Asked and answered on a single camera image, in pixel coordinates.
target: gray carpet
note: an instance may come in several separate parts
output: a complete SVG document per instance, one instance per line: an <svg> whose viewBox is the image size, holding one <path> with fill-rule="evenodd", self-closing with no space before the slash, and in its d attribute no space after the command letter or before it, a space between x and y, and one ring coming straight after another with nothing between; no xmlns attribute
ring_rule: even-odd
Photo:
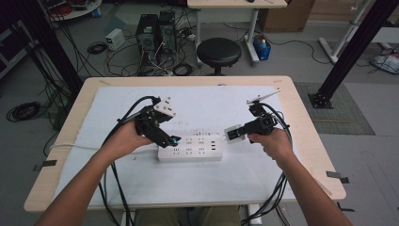
<svg viewBox="0 0 399 226"><path fill-rule="evenodd" d="M338 87L331 98L333 109L313 108L308 93L316 93L321 85L321 83L295 83L319 134L375 135L344 84Z"/></svg>

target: white power strip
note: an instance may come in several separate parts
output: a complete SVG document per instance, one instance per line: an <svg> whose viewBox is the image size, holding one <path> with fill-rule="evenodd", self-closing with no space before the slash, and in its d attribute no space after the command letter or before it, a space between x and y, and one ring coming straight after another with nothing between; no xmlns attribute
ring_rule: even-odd
<svg viewBox="0 0 399 226"><path fill-rule="evenodd" d="M222 136L181 136L179 145L159 147L161 162L220 161L223 156Z"/></svg>

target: cardboard box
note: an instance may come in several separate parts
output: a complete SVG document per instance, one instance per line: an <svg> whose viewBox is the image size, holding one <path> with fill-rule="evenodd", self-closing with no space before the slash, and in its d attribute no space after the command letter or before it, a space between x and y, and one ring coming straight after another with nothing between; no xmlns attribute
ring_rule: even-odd
<svg viewBox="0 0 399 226"><path fill-rule="evenodd" d="M265 40L266 43L265 47L262 45L263 40ZM269 59L270 50L272 47L264 35L257 35L254 37L253 47L255 48L256 54L258 54L259 60Z"/></svg>
<svg viewBox="0 0 399 226"><path fill-rule="evenodd" d="M264 9L259 24L266 32L300 32L305 28L314 0L293 0L287 8Z"/></svg>

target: floor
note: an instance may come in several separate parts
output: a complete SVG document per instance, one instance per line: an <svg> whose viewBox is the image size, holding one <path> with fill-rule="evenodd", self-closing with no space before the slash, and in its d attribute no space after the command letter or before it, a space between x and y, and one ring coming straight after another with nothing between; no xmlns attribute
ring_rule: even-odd
<svg viewBox="0 0 399 226"><path fill-rule="evenodd" d="M159 11L159 4L121 3L118 6L103 5L102 17L92 18L89 15L69 21L69 29L77 47L87 55L86 49L95 41L104 41L104 36L113 28L120 26L124 32L135 33L136 22L129 17L128 8L137 12L151 13ZM188 21L195 22L194 15L189 14ZM230 26L247 27L246 23ZM305 41L314 49L314 57L328 62L328 58L317 39L324 37L332 45L345 31L342 23L308 22L300 33L270 33L267 37L277 43L289 40ZM228 28L224 24L204 24L203 39L226 37L238 40L245 30ZM74 51L60 29L56 30L65 51L75 62ZM244 50L244 44L238 41ZM311 48L302 42L290 42L284 45L272 45L270 58L252 67L247 51L233 67L223 69L223 73L235 75L289 75L295 82L323 82L332 69L332 64L322 64L311 58ZM184 50L186 61L196 66L195 50L188 43ZM367 65L368 60L380 53L380 47L372 43L358 61L358 65ZM105 54L90 56L88 61L104 75ZM138 62L138 51L135 48L120 52L113 63L126 65ZM345 212L354 225L399 225L399 76L382 71L371 73L371 66L354 66L344 79L350 94L358 104L361 112L371 124L375 136L345 136L320 134L327 152L336 170L348 177L345 184L346 199L339 201L342 208L353 209ZM193 74L204 75L212 69L202 66ZM100 76L92 69L80 71L82 79L89 76ZM40 214L27 213L24 201L35 183L38 172L35 165L45 160L43 147L54 134L52 124L47 117L33 121L9 122L8 111L16 105L38 101L46 103L47 97L42 93L45 82L30 58L24 58L7 76L0 80L0 225L31 225ZM292 225L306 225L306 221L296 203L281 205L285 216ZM182 214L182 225L189 225ZM84 225L111 225L104 211L88 212ZM263 217L263 225L282 225L276 213Z"/></svg>

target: stool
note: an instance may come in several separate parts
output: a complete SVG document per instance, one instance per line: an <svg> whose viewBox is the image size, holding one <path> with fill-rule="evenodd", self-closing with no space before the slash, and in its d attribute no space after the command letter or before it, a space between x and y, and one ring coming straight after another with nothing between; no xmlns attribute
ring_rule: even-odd
<svg viewBox="0 0 399 226"><path fill-rule="evenodd" d="M240 46L232 40L212 38L203 41L197 48L200 61L215 68L210 75L223 75L222 67L231 67L241 56Z"/></svg>

